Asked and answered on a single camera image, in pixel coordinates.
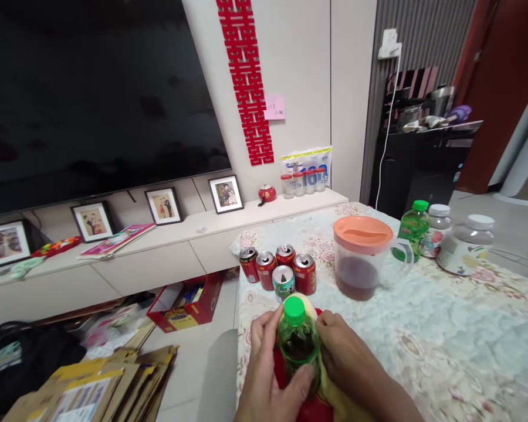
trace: plastic pitcher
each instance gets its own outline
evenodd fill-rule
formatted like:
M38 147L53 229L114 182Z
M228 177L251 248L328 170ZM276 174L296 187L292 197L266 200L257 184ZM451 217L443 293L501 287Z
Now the plastic pitcher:
M414 255L406 239L393 239L391 228L375 218L349 216L337 220L334 229L334 270L340 291L356 300L368 300L382 276L389 249L405 253L405 261L395 278L407 275Z

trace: door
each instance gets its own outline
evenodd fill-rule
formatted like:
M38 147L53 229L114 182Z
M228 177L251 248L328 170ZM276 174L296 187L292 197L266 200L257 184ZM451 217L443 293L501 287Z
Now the door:
M484 120L456 185L472 193L487 192L528 103L528 0L498 0L492 7L492 22L463 100L473 110L471 121Z

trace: black tv screen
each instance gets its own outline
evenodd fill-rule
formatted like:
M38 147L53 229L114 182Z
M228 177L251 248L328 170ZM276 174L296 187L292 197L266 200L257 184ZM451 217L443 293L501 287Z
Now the black tv screen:
M181 0L0 0L0 214L230 167Z

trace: red paper cutting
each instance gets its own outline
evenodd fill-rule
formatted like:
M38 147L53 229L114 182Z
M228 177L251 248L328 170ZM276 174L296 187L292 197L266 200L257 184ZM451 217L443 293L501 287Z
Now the red paper cutting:
M251 164L273 163L251 0L216 1Z

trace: soda can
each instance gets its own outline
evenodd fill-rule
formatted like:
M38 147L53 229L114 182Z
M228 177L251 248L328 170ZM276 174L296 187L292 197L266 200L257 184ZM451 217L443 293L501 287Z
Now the soda can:
M272 272L276 269L276 257L272 252L260 252L256 257L256 271L264 290L273 291Z
M295 276L293 270L288 266L278 266L272 273L274 292L278 302L283 303L290 294L295 293Z
M283 244L276 249L276 259L278 265L291 267L295 258L295 249L290 244Z
M317 290L315 268L315 260L309 254L298 254L293 260L295 289L305 296L310 296Z
M260 278L258 278L258 271L256 270L256 257L258 256L256 248L252 246L243 248L239 256L241 258L242 270L245 272L248 282L258 283Z

